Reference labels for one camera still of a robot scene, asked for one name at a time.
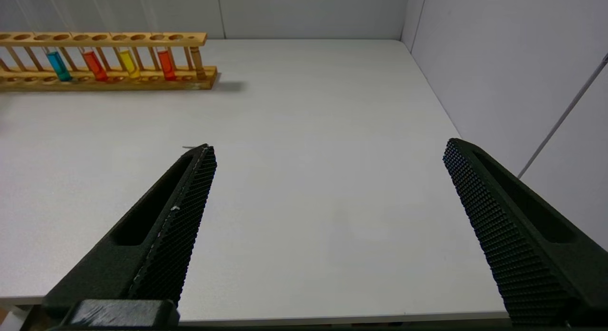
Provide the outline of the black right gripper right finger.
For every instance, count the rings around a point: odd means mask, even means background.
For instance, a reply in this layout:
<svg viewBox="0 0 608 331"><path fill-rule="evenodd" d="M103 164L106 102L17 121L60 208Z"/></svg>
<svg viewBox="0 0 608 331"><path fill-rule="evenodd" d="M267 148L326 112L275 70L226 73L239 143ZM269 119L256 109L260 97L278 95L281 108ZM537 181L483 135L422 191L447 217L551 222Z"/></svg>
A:
<svg viewBox="0 0 608 331"><path fill-rule="evenodd" d="M477 145L443 163L516 328L605 328L608 254Z"/></svg>

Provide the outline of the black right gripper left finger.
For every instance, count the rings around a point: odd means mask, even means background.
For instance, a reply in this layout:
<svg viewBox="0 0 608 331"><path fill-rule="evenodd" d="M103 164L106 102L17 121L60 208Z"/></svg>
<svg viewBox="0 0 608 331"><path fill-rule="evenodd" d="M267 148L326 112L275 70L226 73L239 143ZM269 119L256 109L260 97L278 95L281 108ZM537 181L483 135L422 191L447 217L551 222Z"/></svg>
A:
<svg viewBox="0 0 608 331"><path fill-rule="evenodd" d="M85 299L178 304L216 168L206 143L184 153L46 294L43 309L62 318Z"/></svg>

